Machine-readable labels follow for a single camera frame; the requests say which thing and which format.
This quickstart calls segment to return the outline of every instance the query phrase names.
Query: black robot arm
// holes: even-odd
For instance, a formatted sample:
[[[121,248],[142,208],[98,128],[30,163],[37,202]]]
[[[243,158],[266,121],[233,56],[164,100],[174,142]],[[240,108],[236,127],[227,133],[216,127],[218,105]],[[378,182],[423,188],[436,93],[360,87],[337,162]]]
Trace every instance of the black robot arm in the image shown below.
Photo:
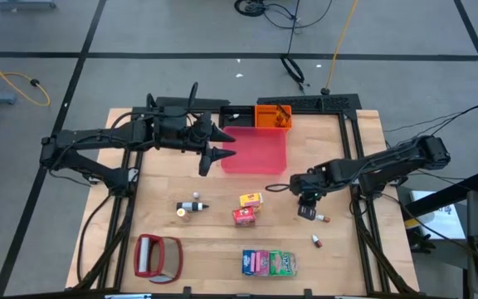
[[[152,96],[149,96],[145,109],[123,114],[110,129],[62,130],[51,137],[45,137],[41,140],[40,164],[49,171],[64,168],[75,170],[91,183],[102,181],[112,195],[118,196],[128,195],[129,184],[136,179],[137,170],[111,169],[79,154],[79,150],[125,148],[130,151],[146,151],[168,148],[191,151],[201,155],[198,173],[206,176],[212,162],[235,154],[230,150],[210,148],[209,142],[235,140],[212,123],[209,112],[201,115],[190,112],[197,86],[197,83],[193,85],[188,108],[157,107]],[[195,121],[193,125],[187,126],[189,115]],[[132,116],[132,120],[115,127],[126,116]]]
[[[290,191],[299,199],[299,215],[315,218],[316,202],[328,192],[357,182],[363,196],[380,194],[385,185],[417,169],[442,169],[450,161],[440,138],[422,136],[361,159],[334,159],[290,176]]]

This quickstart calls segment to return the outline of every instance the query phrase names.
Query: floor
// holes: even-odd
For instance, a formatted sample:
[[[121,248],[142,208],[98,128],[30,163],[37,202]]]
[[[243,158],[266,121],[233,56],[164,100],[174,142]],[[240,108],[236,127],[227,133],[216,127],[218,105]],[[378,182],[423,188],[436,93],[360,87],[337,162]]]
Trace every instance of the floor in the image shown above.
[[[295,7],[292,0],[273,2],[291,11]],[[477,105],[478,50],[456,2],[460,1],[359,2],[340,49],[356,55],[341,56],[337,62],[332,92],[358,93],[364,109],[379,110],[385,130]],[[186,96],[195,81],[200,97],[228,99],[235,105],[252,105],[262,96],[300,94],[274,59],[278,56],[270,54],[286,51],[290,32],[273,27],[264,17],[243,17],[234,11],[232,0],[56,3],[56,10],[18,8],[2,12],[0,19],[0,68],[39,79],[52,101],[50,107],[22,98],[15,105],[0,105],[0,271],[37,176],[40,139],[53,125],[102,127],[111,107],[142,105],[148,92]],[[478,36],[478,1],[461,3]],[[322,0],[303,1],[300,20],[315,20],[326,5]],[[306,94],[318,94],[325,85],[331,62],[313,54],[333,53],[350,7],[349,0],[334,0],[325,19],[295,34],[291,53],[303,54],[297,62],[310,84]],[[275,22],[289,24],[270,13]],[[98,23],[92,22],[94,15],[96,21],[100,17]],[[115,55],[119,52],[151,54]],[[210,59],[208,53],[231,54]],[[28,82],[14,81],[43,100]],[[10,91],[1,80],[0,91]],[[64,115],[59,110],[67,111],[63,123],[56,121]],[[395,144],[422,128],[426,126],[386,137]],[[438,135],[452,162],[437,173],[478,173],[477,110]],[[436,190],[447,183],[414,176],[407,186]],[[86,195],[84,187],[45,178],[5,295],[64,287]],[[461,296],[460,270],[421,256],[415,257],[415,265],[424,292]]]

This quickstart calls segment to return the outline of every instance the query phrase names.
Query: yellow box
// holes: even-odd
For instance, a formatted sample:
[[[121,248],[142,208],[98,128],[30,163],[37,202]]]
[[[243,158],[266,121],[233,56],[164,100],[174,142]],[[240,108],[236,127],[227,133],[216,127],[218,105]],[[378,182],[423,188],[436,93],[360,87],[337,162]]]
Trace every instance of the yellow box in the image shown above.
[[[263,195],[261,193],[256,194],[244,194],[239,197],[241,208],[253,207],[254,213],[260,212],[263,206]]]

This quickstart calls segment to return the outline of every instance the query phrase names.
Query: pink plastic tray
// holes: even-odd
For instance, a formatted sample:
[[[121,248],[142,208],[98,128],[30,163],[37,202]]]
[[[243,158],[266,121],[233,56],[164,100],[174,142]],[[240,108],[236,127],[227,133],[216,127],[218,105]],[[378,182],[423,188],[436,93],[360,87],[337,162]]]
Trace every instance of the pink plastic tray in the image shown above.
[[[236,154],[222,160],[222,168],[231,174],[280,174],[287,168],[285,130],[232,127],[224,133],[236,142],[223,142],[225,150]]]

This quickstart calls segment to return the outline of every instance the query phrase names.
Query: green package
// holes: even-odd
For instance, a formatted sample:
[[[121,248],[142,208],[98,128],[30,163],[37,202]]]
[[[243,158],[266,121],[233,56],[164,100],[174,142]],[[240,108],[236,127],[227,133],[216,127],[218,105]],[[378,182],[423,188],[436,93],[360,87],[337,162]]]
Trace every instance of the green package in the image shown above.
[[[296,256],[292,252],[274,250],[269,253],[271,269],[269,276],[295,276],[297,273]]]

